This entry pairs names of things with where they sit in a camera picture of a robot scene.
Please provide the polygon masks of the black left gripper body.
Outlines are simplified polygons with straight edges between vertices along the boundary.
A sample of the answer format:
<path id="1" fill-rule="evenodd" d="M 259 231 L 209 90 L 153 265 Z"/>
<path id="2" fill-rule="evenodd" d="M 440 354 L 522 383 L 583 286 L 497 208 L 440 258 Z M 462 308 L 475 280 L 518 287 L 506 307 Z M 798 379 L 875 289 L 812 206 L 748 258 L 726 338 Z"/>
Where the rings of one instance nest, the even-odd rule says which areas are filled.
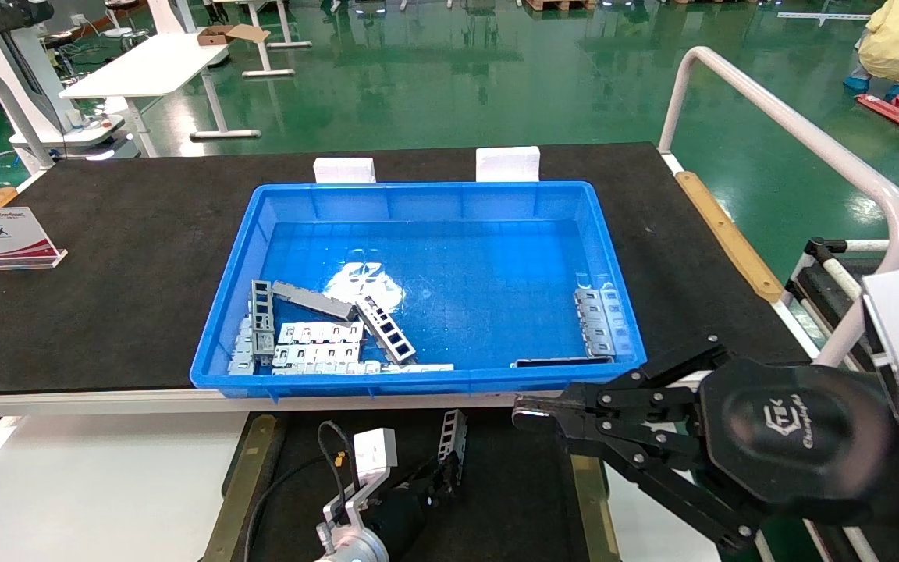
<path id="1" fill-rule="evenodd" d="M 415 496 L 415 480 L 382 484 L 368 501 L 368 529 L 388 551 L 408 551 L 420 536 L 432 507 L 421 507 Z"/>

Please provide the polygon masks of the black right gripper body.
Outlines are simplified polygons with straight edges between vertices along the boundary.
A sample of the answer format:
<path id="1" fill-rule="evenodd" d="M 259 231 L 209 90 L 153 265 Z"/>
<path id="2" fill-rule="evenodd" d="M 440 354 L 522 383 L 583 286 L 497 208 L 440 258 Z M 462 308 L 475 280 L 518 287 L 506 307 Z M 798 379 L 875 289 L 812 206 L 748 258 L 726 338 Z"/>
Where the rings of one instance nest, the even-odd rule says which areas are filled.
<path id="1" fill-rule="evenodd" d="M 899 530 L 899 424 L 875 379 L 733 359 L 700 383 L 713 467 L 770 514 Z"/>

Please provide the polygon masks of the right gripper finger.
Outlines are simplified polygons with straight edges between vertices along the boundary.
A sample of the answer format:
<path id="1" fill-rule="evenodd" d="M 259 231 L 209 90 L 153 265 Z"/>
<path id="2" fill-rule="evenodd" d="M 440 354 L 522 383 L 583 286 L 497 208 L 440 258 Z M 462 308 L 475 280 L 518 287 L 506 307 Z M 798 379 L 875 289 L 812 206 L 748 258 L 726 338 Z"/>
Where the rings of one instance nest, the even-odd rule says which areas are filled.
<path id="1" fill-rule="evenodd" d="M 759 516 L 727 506 L 677 474 L 649 428 L 581 428 L 567 431 L 570 452 L 596 457 L 669 512 L 725 550 L 753 546 Z"/>
<path id="2" fill-rule="evenodd" d="M 603 383 L 574 382 L 559 396 L 518 397 L 511 411 L 517 429 L 574 434 L 578 422 L 642 424 L 681 422 L 695 412 L 695 389 L 682 385 L 696 372 L 727 363 L 720 342 L 693 340 Z"/>

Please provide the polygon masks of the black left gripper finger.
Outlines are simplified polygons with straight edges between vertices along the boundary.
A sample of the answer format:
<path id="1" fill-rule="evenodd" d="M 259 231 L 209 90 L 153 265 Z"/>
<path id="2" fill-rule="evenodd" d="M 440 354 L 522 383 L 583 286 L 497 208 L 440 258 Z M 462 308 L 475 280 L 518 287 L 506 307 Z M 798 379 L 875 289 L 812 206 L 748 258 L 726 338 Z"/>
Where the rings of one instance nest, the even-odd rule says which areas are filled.
<path id="1" fill-rule="evenodd" d="M 421 507 L 438 507 L 450 497 L 450 477 L 446 470 L 436 468 L 415 478 L 415 496 Z"/>
<path id="2" fill-rule="evenodd" d="M 436 491 L 454 491 L 460 486 L 463 480 L 461 473 L 460 455 L 456 451 L 450 451 L 449 454 L 439 459 L 438 466 L 435 471 L 435 490 Z"/>

